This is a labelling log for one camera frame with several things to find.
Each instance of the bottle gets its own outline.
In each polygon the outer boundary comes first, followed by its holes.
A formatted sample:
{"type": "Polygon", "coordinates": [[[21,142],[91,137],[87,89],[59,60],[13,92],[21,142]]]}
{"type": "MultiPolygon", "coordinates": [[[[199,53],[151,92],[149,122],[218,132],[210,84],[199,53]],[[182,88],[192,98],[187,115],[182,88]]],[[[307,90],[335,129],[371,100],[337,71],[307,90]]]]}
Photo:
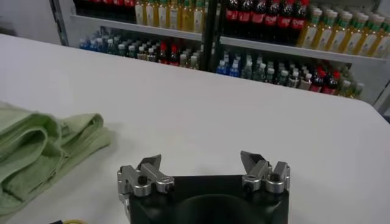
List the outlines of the bottle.
{"type": "Polygon", "coordinates": [[[317,33],[319,18],[322,15],[321,9],[314,9],[311,21],[305,24],[298,38],[298,47],[309,48],[313,43],[314,36],[317,33]]]}
{"type": "Polygon", "coordinates": [[[149,0],[146,5],[147,25],[158,27],[158,5],[155,0],[149,0]]]}
{"type": "Polygon", "coordinates": [[[238,6],[238,0],[229,0],[227,3],[223,30],[224,35],[234,36],[237,34],[238,6]]]}
{"type": "Polygon", "coordinates": [[[275,26],[279,12],[279,0],[272,0],[268,7],[267,14],[264,17],[263,36],[265,41],[273,42],[275,40],[275,26]]]}
{"type": "Polygon", "coordinates": [[[384,20],[385,18],[382,16],[376,16],[374,18],[374,21],[371,25],[371,29],[363,33],[353,54],[357,54],[365,57],[369,55],[370,49],[372,48],[372,46],[374,45],[375,41],[379,36],[380,27],[384,20]]]}
{"type": "Polygon", "coordinates": [[[278,43],[288,43],[288,29],[291,22],[291,16],[293,15],[293,3],[294,0],[287,0],[286,4],[283,4],[283,8],[280,9],[276,33],[276,41],[278,43]]]}
{"type": "Polygon", "coordinates": [[[160,0],[160,6],[158,8],[158,24],[161,28],[170,28],[169,17],[170,9],[168,5],[166,4],[166,0],[160,0]]]}
{"type": "Polygon", "coordinates": [[[311,74],[307,73],[305,78],[300,81],[299,88],[304,90],[309,90],[311,85],[311,74]]]}
{"type": "Polygon", "coordinates": [[[205,22],[205,9],[203,0],[196,0],[196,8],[194,11],[194,32],[202,33],[205,22]]]}
{"type": "Polygon", "coordinates": [[[294,16],[291,20],[291,27],[288,34],[290,44],[297,44],[298,37],[303,29],[303,25],[305,24],[308,4],[309,0],[301,0],[300,4],[297,4],[295,7],[293,13],[294,16]]]}
{"type": "Polygon", "coordinates": [[[352,14],[344,12],[341,15],[338,26],[333,28],[329,41],[326,46],[327,51],[338,52],[341,42],[346,36],[349,21],[352,19],[352,14]]]}
{"type": "Polygon", "coordinates": [[[263,37],[263,21],[267,12],[266,0],[258,0],[258,3],[255,5],[252,15],[252,27],[250,29],[250,34],[256,39],[262,39],[263,37]]]}
{"type": "Polygon", "coordinates": [[[332,34],[333,23],[337,17],[337,12],[329,10],[324,21],[324,26],[318,28],[316,36],[314,36],[313,43],[311,44],[312,49],[324,51],[326,45],[332,34]]]}
{"type": "Polygon", "coordinates": [[[368,19],[368,16],[364,14],[358,14],[358,21],[355,27],[347,32],[346,37],[343,39],[339,53],[353,54],[360,38],[362,37],[363,27],[368,19]]]}
{"type": "Polygon", "coordinates": [[[144,0],[137,0],[135,4],[135,18],[139,25],[146,25],[146,6],[144,0]]]}

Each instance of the white label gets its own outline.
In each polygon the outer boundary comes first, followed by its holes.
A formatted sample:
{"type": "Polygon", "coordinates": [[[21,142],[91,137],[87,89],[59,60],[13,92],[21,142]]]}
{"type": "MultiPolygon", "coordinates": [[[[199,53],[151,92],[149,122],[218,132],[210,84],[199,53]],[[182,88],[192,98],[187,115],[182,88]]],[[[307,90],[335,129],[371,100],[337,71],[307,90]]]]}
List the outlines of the white label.
{"type": "Polygon", "coordinates": [[[346,36],[345,31],[337,32],[335,35],[335,39],[333,39],[333,42],[330,45],[330,50],[333,52],[337,52],[345,36],[346,36]]]}
{"type": "Polygon", "coordinates": [[[330,38],[330,35],[332,34],[332,30],[324,30],[321,34],[321,37],[318,42],[317,50],[325,50],[325,47],[328,43],[328,40],[330,38]]]}
{"type": "Polygon", "coordinates": [[[316,32],[317,32],[317,28],[315,28],[315,27],[310,27],[307,30],[305,39],[303,40],[302,47],[305,47],[305,48],[309,48],[310,47],[311,42],[313,42],[313,39],[314,39],[314,36],[315,36],[316,32]]]}
{"type": "Polygon", "coordinates": [[[143,25],[143,23],[144,23],[144,21],[143,21],[144,15],[143,15],[143,11],[142,11],[142,5],[136,5],[135,6],[135,16],[136,16],[136,20],[137,20],[136,23],[143,25]]]}
{"type": "Polygon", "coordinates": [[[377,36],[374,34],[368,35],[366,40],[364,41],[363,45],[361,46],[361,49],[359,51],[359,55],[367,56],[368,51],[371,49],[373,43],[377,39],[377,36]]]}
{"type": "Polygon", "coordinates": [[[170,26],[171,29],[177,30],[177,9],[171,9],[170,11],[170,26]]]}
{"type": "Polygon", "coordinates": [[[158,8],[158,20],[160,27],[166,28],[166,9],[164,7],[158,8]]]}
{"type": "Polygon", "coordinates": [[[147,25],[154,26],[153,24],[153,7],[148,5],[146,6],[146,15],[147,15],[147,25]]]}
{"type": "Polygon", "coordinates": [[[389,50],[390,47],[390,37],[384,37],[379,42],[377,49],[375,50],[373,56],[376,58],[382,58],[385,56],[386,52],[389,50]]]}
{"type": "Polygon", "coordinates": [[[194,12],[194,31],[197,33],[202,32],[202,12],[194,12]]]}
{"type": "Polygon", "coordinates": [[[361,33],[352,34],[347,44],[347,49],[346,49],[347,54],[353,54],[353,50],[355,50],[356,44],[358,44],[360,38],[361,38],[361,33]]]}

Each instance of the shelf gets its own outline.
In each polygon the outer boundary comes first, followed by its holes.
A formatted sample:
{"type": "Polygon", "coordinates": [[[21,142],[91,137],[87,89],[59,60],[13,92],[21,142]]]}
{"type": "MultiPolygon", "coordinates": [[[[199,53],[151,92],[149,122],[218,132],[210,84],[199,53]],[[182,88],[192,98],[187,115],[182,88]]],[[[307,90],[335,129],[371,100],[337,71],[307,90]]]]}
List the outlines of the shelf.
{"type": "Polygon", "coordinates": [[[138,24],[108,20],[108,19],[80,16],[76,14],[70,14],[70,17],[75,21],[82,21],[85,23],[95,24],[98,26],[107,26],[111,28],[130,30],[130,31],[141,32],[141,33],[150,33],[150,34],[156,34],[156,35],[161,35],[166,37],[177,37],[186,40],[202,41],[201,33],[192,33],[192,32],[186,32],[181,30],[171,30],[171,29],[164,29],[159,27],[143,26],[138,24]]]}
{"type": "Polygon", "coordinates": [[[221,44],[237,47],[245,47],[282,54],[299,55],[303,57],[325,59],[330,61],[340,61],[344,63],[356,63],[359,65],[380,66],[386,63],[386,59],[369,58],[349,54],[339,54],[327,51],[316,51],[300,47],[284,46],[279,44],[264,43],[259,41],[250,41],[230,37],[221,37],[221,44]]]}

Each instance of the beverage bottle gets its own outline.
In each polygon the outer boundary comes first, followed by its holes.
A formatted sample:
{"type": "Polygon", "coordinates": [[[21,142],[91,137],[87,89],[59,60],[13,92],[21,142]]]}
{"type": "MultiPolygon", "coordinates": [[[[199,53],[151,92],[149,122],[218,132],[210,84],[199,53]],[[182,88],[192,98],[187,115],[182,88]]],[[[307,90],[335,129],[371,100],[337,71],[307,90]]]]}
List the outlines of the beverage bottle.
{"type": "Polygon", "coordinates": [[[237,19],[238,19],[238,0],[229,0],[225,12],[224,35],[237,34],[237,19]]]}
{"type": "Polygon", "coordinates": [[[374,19],[374,22],[371,25],[371,29],[365,33],[363,33],[362,37],[360,38],[353,54],[357,54],[360,56],[367,57],[369,54],[370,49],[374,45],[375,41],[377,40],[379,36],[380,27],[385,20],[382,16],[376,16],[374,19]]]}
{"type": "Polygon", "coordinates": [[[272,0],[272,4],[267,9],[267,14],[264,17],[263,39],[266,41],[275,40],[275,26],[279,12],[279,0],[272,0]]]}
{"type": "Polygon", "coordinates": [[[312,75],[310,73],[307,73],[305,78],[303,78],[300,81],[300,85],[299,85],[300,89],[309,90],[310,85],[311,85],[311,76],[312,75]]]}
{"type": "Polygon", "coordinates": [[[352,19],[352,14],[343,12],[339,20],[339,24],[333,28],[329,41],[326,46],[327,51],[338,52],[341,42],[346,36],[349,21],[352,19]]]}
{"type": "Polygon", "coordinates": [[[314,9],[311,21],[305,24],[298,38],[298,47],[309,48],[313,43],[314,36],[317,33],[319,18],[322,15],[321,9],[314,9]]]}
{"type": "Polygon", "coordinates": [[[298,37],[305,24],[308,4],[309,0],[301,0],[300,4],[297,4],[295,7],[294,16],[291,20],[291,28],[288,34],[289,42],[293,45],[297,44],[298,37]]]}
{"type": "Polygon", "coordinates": [[[252,13],[253,0],[243,0],[238,12],[238,35],[248,37],[250,31],[250,14],[252,13]]]}
{"type": "Polygon", "coordinates": [[[203,0],[196,0],[194,11],[194,32],[202,33],[205,22],[205,9],[203,0]]]}
{"type": "Polygon", "coordinates": [[[146,25],[146,6],[144,0],[137,0],[135,4],[135,18],[139,25],[146,25]]]}
{"type": "Polygon", "coordinates": [[[158,8],[158,23],[161,28],[169,28],[169,6],[166,4],[166,0],[160,0],[160,6],[158,8]]]}
{"type": "Polygon", "coordinates": [[[252,37],[262,39],[263,21],[267,12],[266,0],[258,0],[253,10],[250,34],[252,37]]]}
{"type": "Polygon", "coordinates": [[[192,0],[184,0],[183,8],[183,30],[192,32],[194,31],[194,10],[192,6],[192,0]]]}
{"type": "Polygon", "coordinates": [[[330,35],[332,34],[333,23],[337,17],[337,12],[329,10],[327,14],[324,26],[318,28],[316,36],[314,36],[313,43],[311,44],[311,48],[313,49],[320,51],[324,51],[326,49],[326,45],[330,35]]]}
{"type": "Polygon", "coordinates": [[[358,14],[358,20],[355,24],[355,27],[351,29],[349,32],[347,32],[346,37],[343,39],[340,48],[339,53],[344,54],[353,54],[354,50],[362,37],[363,33],[363,27],[365,23],[367,22],[368,16],[364,14],[358,14]]]}
{"type": "Polygon", "coordinates": [[[288,29],[291,22],[291,16],[293,15],[293,3],[294,0],[287,0],[286,4],[283,4],[283,8],[280,9],[276,33],[276,41],[279,43],[288,42],[288,29]]]}

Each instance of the red label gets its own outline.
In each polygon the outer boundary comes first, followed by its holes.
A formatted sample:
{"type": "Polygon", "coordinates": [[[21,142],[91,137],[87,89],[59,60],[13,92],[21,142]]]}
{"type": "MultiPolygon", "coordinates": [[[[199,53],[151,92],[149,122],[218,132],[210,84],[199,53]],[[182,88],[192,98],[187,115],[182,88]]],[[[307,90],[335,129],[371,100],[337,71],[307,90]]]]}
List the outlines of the red label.
{"type": "Polygon", "coordinates": [[[304,19],[292,19],[291,21],[291,27],[293,29],[302,29],[303,25],[305,24],[304,19]]]}
{"type": "Polygon", "coordinates": [[[276,20],[277,20],[277,17],[276,16],[269,16],[269,15],[266,15],[265,19],[264,19],[264,23],[267,25],[267,26],[273,26],[276,24],[276,20]]]}
{"type": "Polygon", "coordinates": [[[238,17],[238,11],[226,10],[226,19],[236,20],[238,17]]]}
{"type": "Polygon", "coordinates": [[[254,13],[253,17],[252,17],[252,22],[260,24],[260,23],[263,22],[264,16],[265,16],[265,14],[256,14],[256,13],[254,13]]]}
{"type": "Polygon", "coordinates": [[[291,18],[279,16],[278,26],[281,28],[287,28],[290,25],[291,18]]]}

